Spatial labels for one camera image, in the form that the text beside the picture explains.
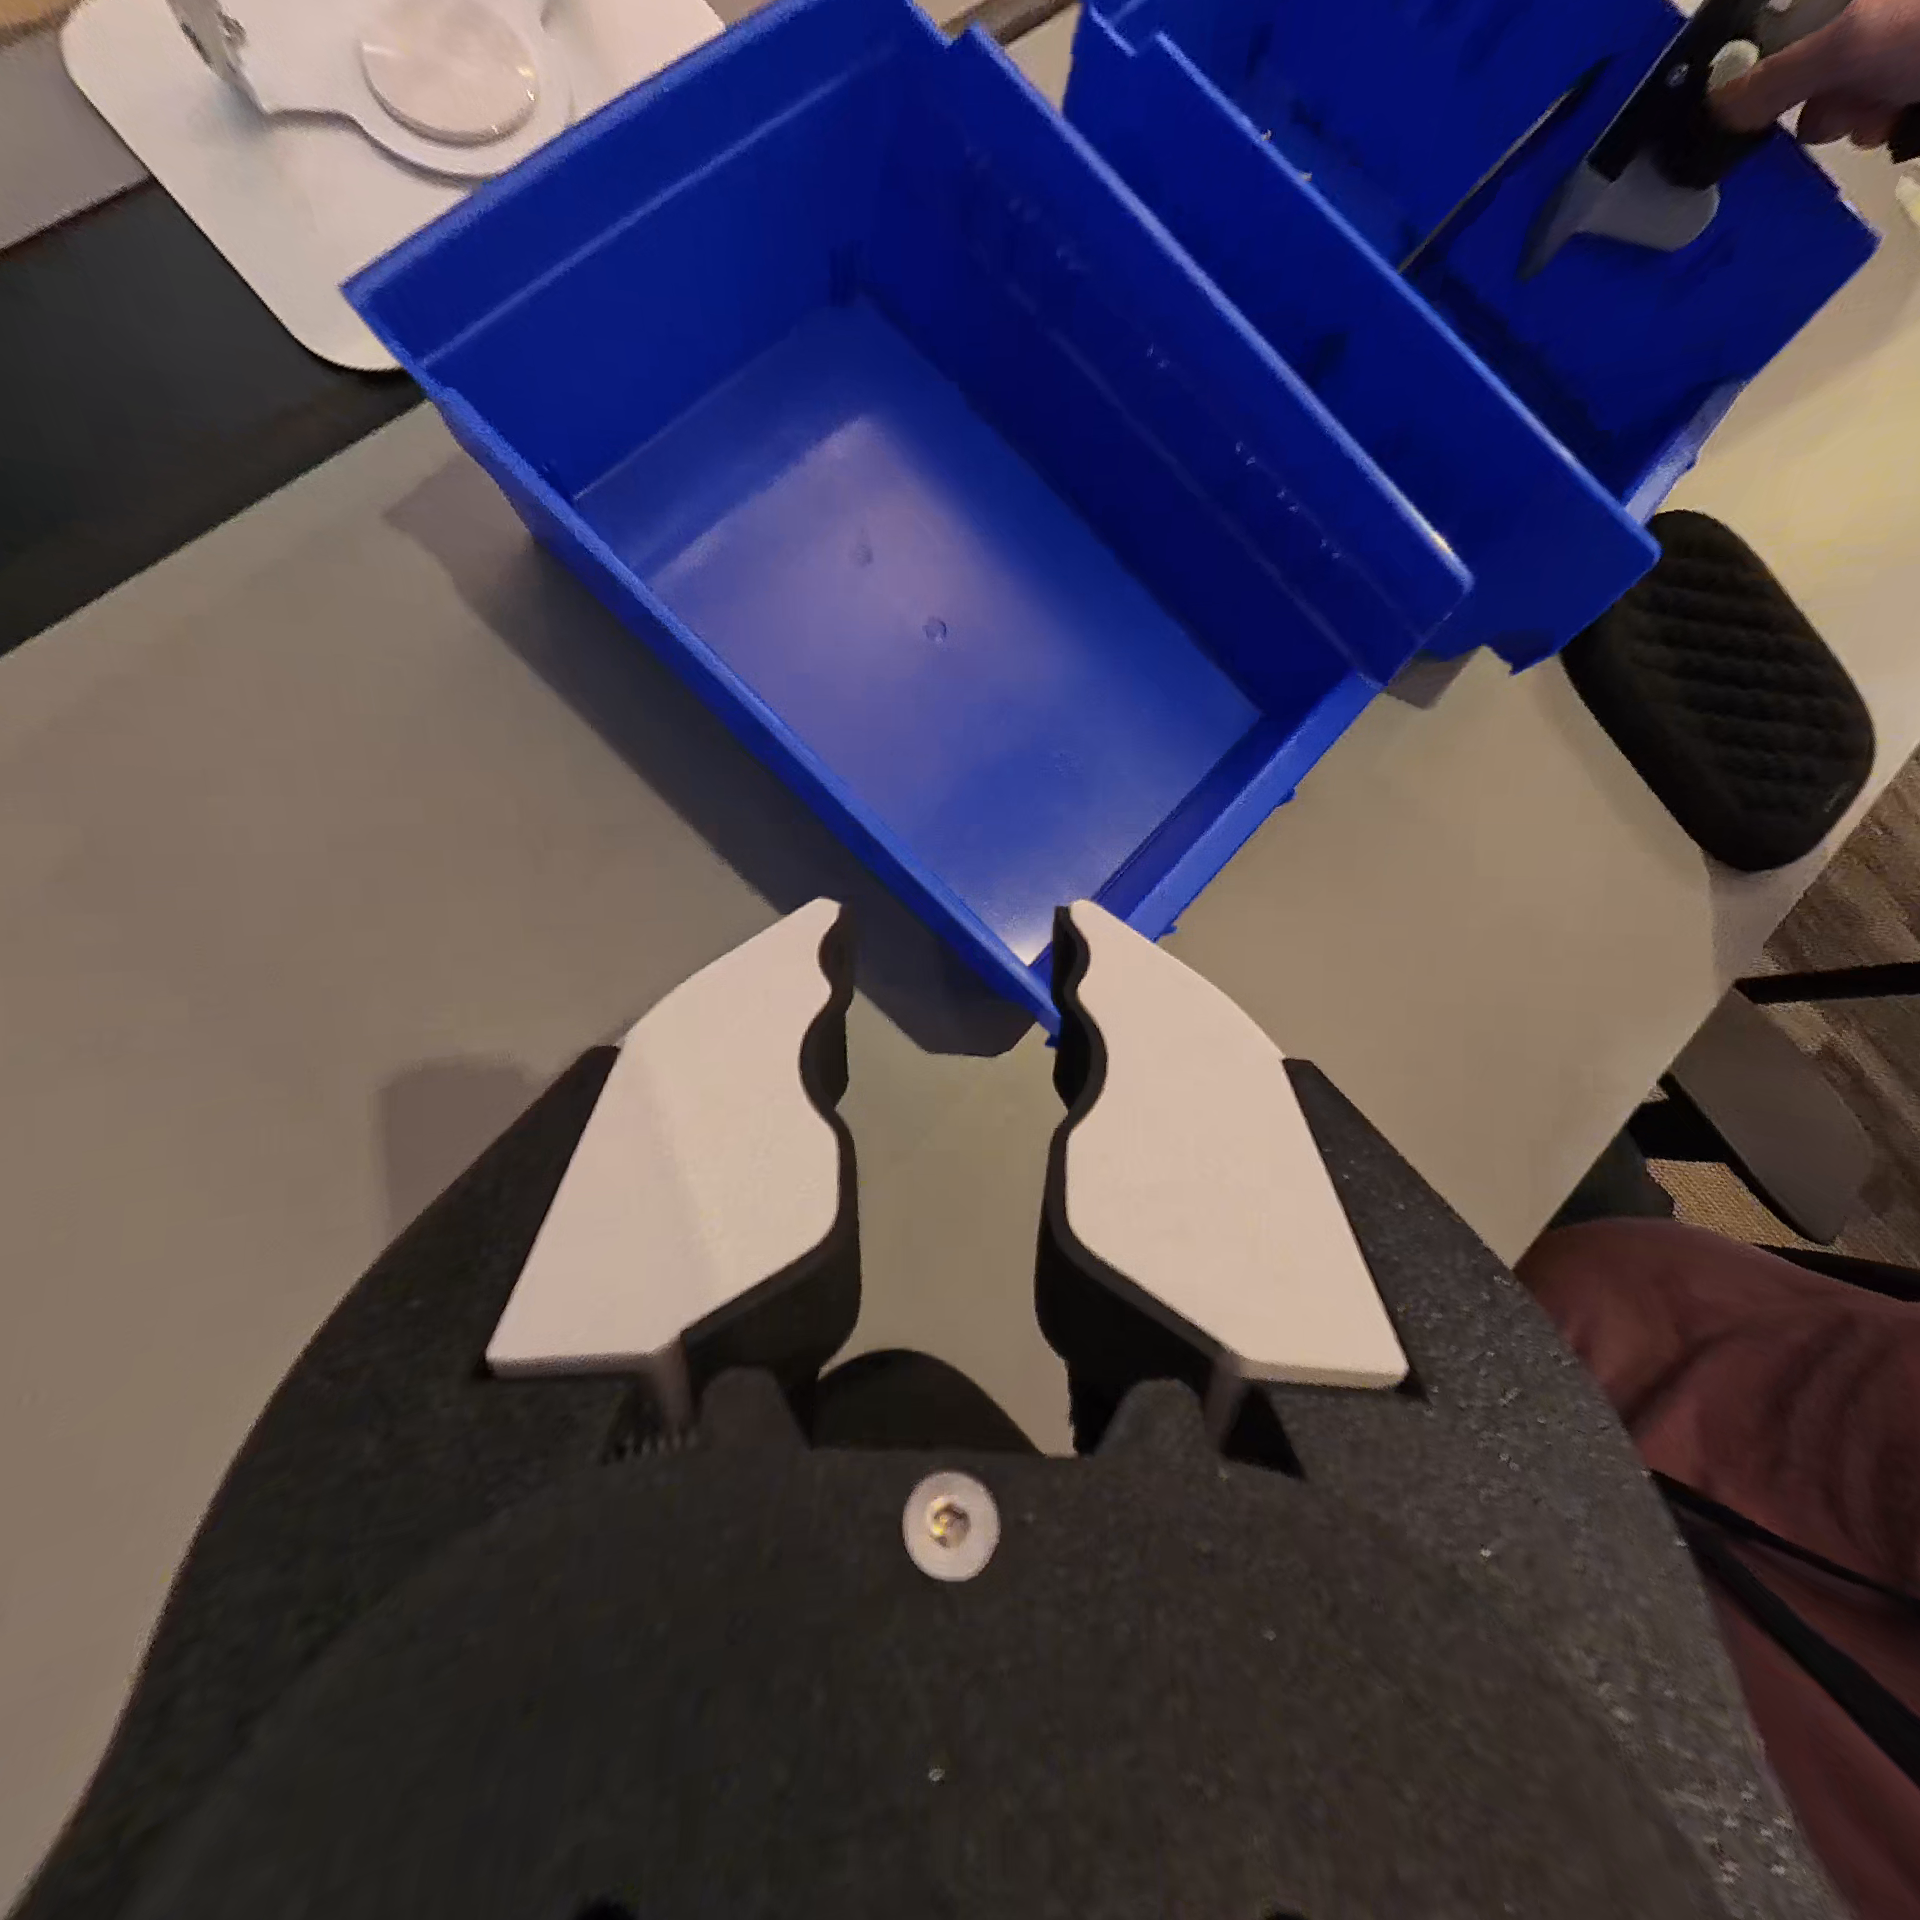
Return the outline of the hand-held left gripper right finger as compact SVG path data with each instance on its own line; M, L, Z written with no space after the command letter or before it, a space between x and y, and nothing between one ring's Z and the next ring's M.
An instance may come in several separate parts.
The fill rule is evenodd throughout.
M1082 897L1056 912L1060 1011L1035 1271L1074 1453L1147 1381L1218 1453L1283 1453L1277 1384L1413 1377L1283 1049L1228 994Z

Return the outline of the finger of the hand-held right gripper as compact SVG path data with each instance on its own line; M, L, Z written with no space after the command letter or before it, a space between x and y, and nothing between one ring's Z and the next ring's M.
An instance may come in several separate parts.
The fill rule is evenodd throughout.
M1540 271L1579 236L1594 210L1608 199L1609 179L1594 171L1584 160L1561 181L1555 197L1540 210L1520 256L1520 283L1540 276Z
M1716 205L1716 181L1677 183L1657 160L1630 160L1616 179L1588 163L1573 171L1573 236L1677 251L1706 233Z

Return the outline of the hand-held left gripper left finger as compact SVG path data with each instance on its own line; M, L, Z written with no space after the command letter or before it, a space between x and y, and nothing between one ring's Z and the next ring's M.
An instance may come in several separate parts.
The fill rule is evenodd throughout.
M493 1377L634 1377L669 1428L733 1370L814 1391L862 1311L849 1007L854 917L814 897L622 1034Z

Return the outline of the blue bin with divider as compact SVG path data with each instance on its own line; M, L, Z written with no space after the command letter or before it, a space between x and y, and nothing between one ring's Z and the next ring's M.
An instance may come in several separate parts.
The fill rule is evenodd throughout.
M1416 648L1557 652L1657 561L1719 419L1880 236L1790 136L1701 236L1540 216L1682 31L1671 3L1087 3L1068 123L1471 574Z

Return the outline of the plain blue bin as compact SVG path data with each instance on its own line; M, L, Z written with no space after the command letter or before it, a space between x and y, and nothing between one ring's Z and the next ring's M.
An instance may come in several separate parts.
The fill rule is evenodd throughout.
M981 33L776 3L346 283L961 962L1161 938L1473 573Z

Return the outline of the person's right hand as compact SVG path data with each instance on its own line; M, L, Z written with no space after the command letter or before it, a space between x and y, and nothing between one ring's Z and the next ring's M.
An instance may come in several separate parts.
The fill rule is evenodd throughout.
M1830 20L1711 87L1733 133L1762 133L1798 111L1803 143L1852 140L1918 157L1918 3L1846 3Z

